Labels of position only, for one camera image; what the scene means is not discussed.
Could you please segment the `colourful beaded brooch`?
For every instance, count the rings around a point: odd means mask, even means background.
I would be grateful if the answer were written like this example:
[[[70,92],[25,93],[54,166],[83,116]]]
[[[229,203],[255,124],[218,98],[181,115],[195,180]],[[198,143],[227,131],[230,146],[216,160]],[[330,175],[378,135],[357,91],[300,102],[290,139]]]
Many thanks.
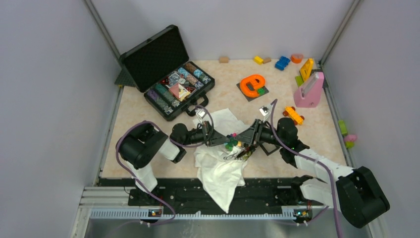
[[[226,137],[228,138],[228,142],[225,142],[224,146],[228,151],[242,149],[242,143],[236,139],[237,133],[228,134]]]

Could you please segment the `white printed t-shirt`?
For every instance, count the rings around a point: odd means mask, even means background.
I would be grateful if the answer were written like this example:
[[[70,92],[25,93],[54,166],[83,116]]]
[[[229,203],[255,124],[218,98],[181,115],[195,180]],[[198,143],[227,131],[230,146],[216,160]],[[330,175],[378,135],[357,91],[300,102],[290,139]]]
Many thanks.
[[[226,136],[242,132],[249,126],[238,120],[229,109],[211,113],[215,130]],[[230,212],[230,205],[235,190],[245,185],[243,169],[246,159],[237,159],[240,150],[235,146],[231,151],[225,145],[207,147],[202,145],[194,152],[195,167],[198,168],[197,178],[219,208],[225,213]]]

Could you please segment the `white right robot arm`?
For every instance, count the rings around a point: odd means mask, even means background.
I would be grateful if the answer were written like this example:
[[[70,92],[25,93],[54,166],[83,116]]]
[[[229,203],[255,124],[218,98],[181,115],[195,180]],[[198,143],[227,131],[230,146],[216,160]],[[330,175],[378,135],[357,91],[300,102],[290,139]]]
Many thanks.
[[[315,175],[298,178],[297,187],[290,191],[296,204],[314,200],[332,206],[355,228],[364,227],[390,210],[390,203],[370,169],[344,166],[318,154],[299,140],[298,129],[290,118],[279,119],[276,128],[257,119],[234,138],[248,145],[278,146],[286,163]]]

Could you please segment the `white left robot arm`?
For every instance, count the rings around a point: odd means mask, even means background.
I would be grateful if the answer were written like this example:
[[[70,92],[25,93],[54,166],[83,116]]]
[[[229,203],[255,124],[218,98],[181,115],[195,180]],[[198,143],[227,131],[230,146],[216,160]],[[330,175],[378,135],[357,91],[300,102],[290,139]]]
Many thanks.
[[[147,205],[158,201],[158,182],[154,176],[151,160],[156,154],[172,163],[179,163],[186,155],[186,148],[217,146],[229,142],[229,138],[216,131],[209,121],[197,124],[189,130],[183,123],[172,128],[170,135],[155,127],[150,121],[133,126],[116,145],[117,161],[126,168],[141,190],[140,199]]]

